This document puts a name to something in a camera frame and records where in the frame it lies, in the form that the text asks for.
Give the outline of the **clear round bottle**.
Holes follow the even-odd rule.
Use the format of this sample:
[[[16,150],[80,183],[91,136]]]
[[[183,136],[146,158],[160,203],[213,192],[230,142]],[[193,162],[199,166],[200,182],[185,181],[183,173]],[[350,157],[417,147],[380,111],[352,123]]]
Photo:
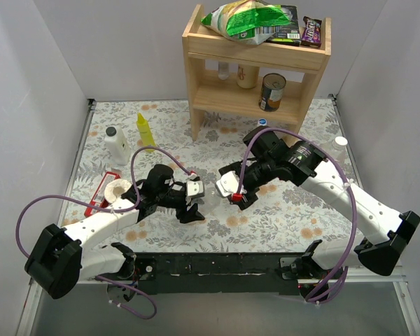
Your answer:
[[[223,198],[220,196],[217,189],[214,187],[207,188],[205,196],[199,199],[199,212],[204,216],[209,215],[212,211],[219,207],[222,200]]]

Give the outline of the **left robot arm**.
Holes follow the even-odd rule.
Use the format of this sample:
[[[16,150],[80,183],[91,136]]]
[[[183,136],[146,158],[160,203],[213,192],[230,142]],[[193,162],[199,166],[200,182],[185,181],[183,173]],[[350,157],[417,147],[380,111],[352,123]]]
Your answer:
[[[40,234],[24,270],[53,299],[65,296],[78,281],[109,275],[131,279],[136,253],[120,242],[105,244],[115,233],[155,213],[173,209],[180,223],[204,220],[193,201],[205,194],[195,173],[176,182],[172,168],[157,164],[147,178],[130,183],[124,193],[104,209],[65,228],[51,224]]]

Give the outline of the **clear square juice bottle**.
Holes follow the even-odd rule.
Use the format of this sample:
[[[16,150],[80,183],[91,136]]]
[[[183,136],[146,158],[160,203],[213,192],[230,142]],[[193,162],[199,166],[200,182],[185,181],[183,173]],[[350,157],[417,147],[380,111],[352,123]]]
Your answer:
[[[345,160],[348,157],[347,146],[345,148],[338,148],[333,147],[333,140],[328,142],[322,143],[321,148],[328,153],[332,158],[336,159],[336,161],[340,164],[344,164]]]

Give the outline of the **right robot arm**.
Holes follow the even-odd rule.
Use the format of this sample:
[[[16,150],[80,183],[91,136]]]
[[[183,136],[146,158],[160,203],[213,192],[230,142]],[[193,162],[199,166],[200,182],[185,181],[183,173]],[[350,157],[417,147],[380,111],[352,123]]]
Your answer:
[[[349,219],[353,236],[314,241],[286,271],[318,278],[327,270],[362,265],[375,274],[391,275],[420,217],[413,211],[391,209],[348,181],[337,161],[312,142],[300,138],[287,146],[277,132],[277,127],[259,126],[244,137],[243,160],[219,170],[216,189],[220,196],[244,210],[257,200],[261,186],[274,179],[291,182]]]

